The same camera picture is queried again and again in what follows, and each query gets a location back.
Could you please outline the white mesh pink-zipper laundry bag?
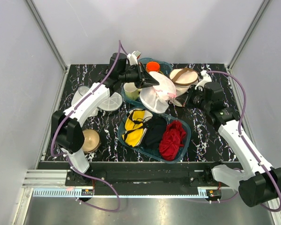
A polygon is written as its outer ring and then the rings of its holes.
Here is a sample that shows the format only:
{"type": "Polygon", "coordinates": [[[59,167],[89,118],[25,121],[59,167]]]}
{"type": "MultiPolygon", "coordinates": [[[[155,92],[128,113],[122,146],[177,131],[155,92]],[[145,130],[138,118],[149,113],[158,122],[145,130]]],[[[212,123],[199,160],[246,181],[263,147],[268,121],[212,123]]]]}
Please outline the white mesh pink-zipper laundry bag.
{"type": "Polygon", "coordinates": [[[169,107],[169,101],[176,97],[176,88],[174,83],[167,76],[158,72],[149,72],[160,84],[148,88],[142,88],[140,91],[140,100],[142,104],[155,113],[165,113],[169,107]]]}

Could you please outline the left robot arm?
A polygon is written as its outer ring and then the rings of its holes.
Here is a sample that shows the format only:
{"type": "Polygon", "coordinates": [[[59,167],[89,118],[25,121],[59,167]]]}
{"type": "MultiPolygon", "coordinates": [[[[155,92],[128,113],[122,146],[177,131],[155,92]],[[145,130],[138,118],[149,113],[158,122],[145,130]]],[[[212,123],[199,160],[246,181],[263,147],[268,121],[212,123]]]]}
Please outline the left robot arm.
{"type": "Polygon", "coordinates": [[[135,55],[114,53],[107,71],[99,76],[97,82],[73,106],[64,111],[55,111],[51,119],[51,147],[60,147],[68,157],[71,168],[77,173],[75,180],[85,186],[91,182],[88,172],[89,162],[84,156],[82,146],[84,135],[82,126],[91,113],[107,100],[122,83],[134,83],[138,89],[159,85],[135,55]]]}

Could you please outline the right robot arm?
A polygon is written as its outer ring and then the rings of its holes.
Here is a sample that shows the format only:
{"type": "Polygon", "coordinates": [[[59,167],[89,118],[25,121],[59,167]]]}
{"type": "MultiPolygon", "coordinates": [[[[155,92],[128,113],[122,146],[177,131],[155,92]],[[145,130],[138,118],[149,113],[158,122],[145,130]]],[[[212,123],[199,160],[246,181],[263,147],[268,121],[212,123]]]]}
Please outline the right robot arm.
{"type": "Polygon", "coordinates": [[[203,86],[191,85],[187,103],[202,110],[206,120],[227,142],[236,154],[243,172],[215,163],[203,174],[204,182],[213,186],[223,183],[237,191],[249,206],[263,204],[278,198],[281,210],[281,168],[274,168],[257,150],[242,130],[239,115],[224,104],[224,91],[217,82],[206,82],[203,86]]]}

